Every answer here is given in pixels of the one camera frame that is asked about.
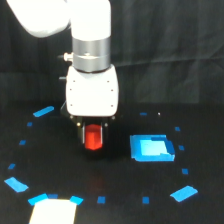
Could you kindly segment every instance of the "red object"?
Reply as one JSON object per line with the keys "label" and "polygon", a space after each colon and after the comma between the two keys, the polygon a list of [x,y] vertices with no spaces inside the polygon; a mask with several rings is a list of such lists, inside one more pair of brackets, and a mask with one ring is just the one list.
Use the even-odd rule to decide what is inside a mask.
{"label": "red object", "polygon": [[97,150],[102,148],[101,126],[91,124],[85,127],[85,148]]}

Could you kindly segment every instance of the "blue tape marker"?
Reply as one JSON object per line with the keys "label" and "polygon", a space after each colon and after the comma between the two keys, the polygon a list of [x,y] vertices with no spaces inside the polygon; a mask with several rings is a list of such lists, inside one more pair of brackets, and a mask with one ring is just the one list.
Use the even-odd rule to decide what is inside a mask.
{"label": "blue tape marker", "polygon": [[9,170],[12,170],[12,169],[15,167],[15,165],[16,165],[16,164],[14,164],[14,163],[10,164],[9,167],[8,167],[8,169],[9,169]]}
{"label": "blue tape marker", "polygon": [[142,204],[149,204],[149,197],[143,197]]}
{"label": "blue tape marker", "polygon": [[82,198],[78,198],[78,197],[75,197],[75,196],[72,196],[70,198],[70,201],[77,204],[77,205],[80,205],[82,202],[83,202],[83,199]]}
{"label": "blue tape marker", "polygon": [[175,131],[180,131],[180,128],[179,127],[175,127]]}
{"label": "blue tape marker", "polygon": [[26,140],[21,140],[19,145],[25,145],[26,144]]}
{"label": "blue tape marker", "polygon": [[57,194],[48,194],[47,196],[49,199],[57,199],[58,198]]}
{"label": "blue tape marker", "polygon": [[27,123],[27,127],[32,127],[33,123],[32,122],[28,122]]}
{"label": "blue tape marker", "polygon": [[39,201],[43,201],[45,199],[48,199],[47,195],[46,194],[41,194],[39,196],[36,196],[34,198],[31,198],[28,200],[28,202],[33,206],[35,205],[37,202]]}
{"label": "blue tape marker", "polygon": [[147,113],[140,113],[141,116],[147,116]]}
{"label": "blue tape marker", "polygon": [[105,204],[105,201],[106,201],[105,197],[99,196],[98,200],[97,200],[97,203],[98,204]]}
{"label": "blue tape marker", "polygon": [[187,187],[180,189],[179,191],[176,191],[175,193],[171,194],[170,196],[173,197],[176,201],[181,202],[196,193],[198,193],[198,191],[196,189],[194,189],[193,187],[187,186]]}
{"label": "blue tape marker", "polygon": [[49,113],[49,112],[51,112],[53,110],[54,110],[54,107],[50,106],[50,107],[44,108],[43,110],[35,112],[33,115],[35,117],[40,117],[40,116],[43,116],[44,114],[47,114],[47,113]]}
{"label": "blue tape marker", "polygon": [[181,151],[184,151],[184,146],[183,146],[183,145],[179,145],[179,149],[180,149]]}
{"label": "blue tape marker", "polygon": [[182,169],[182,173],[183,173],[184,175],[188,175],[188,169]]}
{"label": "blue tape marker", "polygon": [[25,191],[27,188],[29,188],[27,185],[20,183],[18,180],[16,180],[14,177],[11,177],[4,181],[6,184],[8,184],[14,191],[17,193]]}

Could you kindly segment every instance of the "white square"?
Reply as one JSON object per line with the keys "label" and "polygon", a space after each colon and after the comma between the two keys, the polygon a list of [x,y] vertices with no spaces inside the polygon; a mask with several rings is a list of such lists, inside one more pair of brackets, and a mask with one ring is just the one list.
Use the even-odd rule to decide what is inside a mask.
{"label": "white square", "polygon": [[167,153],[164,141],[140,140],[141,153],[143,156],[160,156]]}
{"label": "white square", "polygon": [[33,208],[29,224],[73,224],[76,206],[69,200],[40,201]]}

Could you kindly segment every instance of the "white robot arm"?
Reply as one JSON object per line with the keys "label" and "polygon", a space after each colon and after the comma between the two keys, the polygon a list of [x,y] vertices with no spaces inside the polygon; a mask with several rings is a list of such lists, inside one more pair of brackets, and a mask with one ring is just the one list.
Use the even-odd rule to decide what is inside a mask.
{"label": "white robot arm", "polygon": [[64,54],[65,61],[72,61],[66,77],[65,104],[70,118],[105,120],[115,115],[119,87],[115,67],[110,62],[109,0],[7,2],[24,29],[35,37],[48,37],[71,28],[73,52]]}

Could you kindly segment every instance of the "blue tape piece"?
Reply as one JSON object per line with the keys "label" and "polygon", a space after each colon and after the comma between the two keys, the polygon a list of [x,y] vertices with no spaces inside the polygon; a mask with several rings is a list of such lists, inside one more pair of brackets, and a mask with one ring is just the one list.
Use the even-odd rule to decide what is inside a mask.
{"label": "blue tape piece", "polygon": [[75,196],[72,196],[70,198],[70,201],[77,204],[77,205],[80,205],[82,202],[83,202],[83,199],[82,198],[78,198],[78,197],[75,197]]}
{"label": "blue tape piece", "polygon": [[182,173],[183,173],[184,175],[188,175],[188,169],[182,169]]}
{"label": "blue tape piece", "polygon": [[98,200],[97,200],[97,203],[98,204],[105,204],[105,201],[106,201],[106,198],[105,197],[99,196],[98,197]]}
{"label": "blue tape piece", "polygon": [[35,117],[40,117],[40,116],[43,116],[44,114],[47,114],[47,113],[49,113],[49,112],[51,112],[53,110],[54,110],[54,107],[50,106],[50,107],[44,108],[43,110],[35,112],[33,115]]}
{"label": "blue tape piece", "polygon": [[57,194],[48,194],[47,196],[49,199],[57,199],[58,198]]}
{"label": "blue tape piece", "polygon": [[179,191],[176,191],[175,193],[171,194],[170,196],[173,197],[176,201],[181,202],[192,195],[198,193],[196,189],[190,186],[186,186]]}
{"label": "blue tape piece", "polygon": [[36,196],[34,198],[29,199],[28,202],[33,206],[37,202],[43,201],[43,200],[46,200],[46,199],[48,199],[47,195],[46,194],[41,194],[39,196]]}
{"label": "blue tape piece", "polygon": [[143,197],[142,204],[149,204],[149,197]]}
{"label": "blue tape piece", "polygon": [[8,169],[9,169],[9,170],[12,170],[12,169],[15,167],[15,165],[16,165],[16,164],[14,164],[14,163],[10,164],[9,167],[8,167]]}
{"label": "blue tape piece", "polygon": [[147,113],[140,113],[141,116],[147,116]]}
{"label": "blue tape piece", "polygon": [[175,131],[180,131],[180,128],[179,127],[175,127]]}
{"label": "blue tape piece", "polygon": [[25,145],[26,144],[26,140],[21,140],[19,145]]}
{"label": "blue tape piece", "polygon": [[27,127],[32,127],[33,123],[32,122],[28,122],[27,123]]}
{"label": "blue tape piece", "polygon": [[14,191],[17,193],[25,191],[27,188],[29,188],[27,185],[20,183],[18,180],[16,180],[14,177],[11,177],[4,181],[6,184],[8,184]]}
{"label": "blue tape piece", "polygon": [[[149,145],[152,146],[152,142],[150,141],[164,141],[163,145],[158,141],[158,144],[154,149],[156,151],[152,151],[152,154],[147,154],[147,150],[144,151],[144,142],[141,144],[141,141],[148,140]],[[130,136],[130,143],[131,143],[131,158],[134,158],[138,162],[173,162],[175,158],[175,151],[173,148],[172,142],[166,139],[166,135],[134,135]]]}
{"label": "blue tape piece", "polygon": [[181,151],[184,151],[184,146],[183,146],[183,145],[179,145],[179,149],[180,149]]}

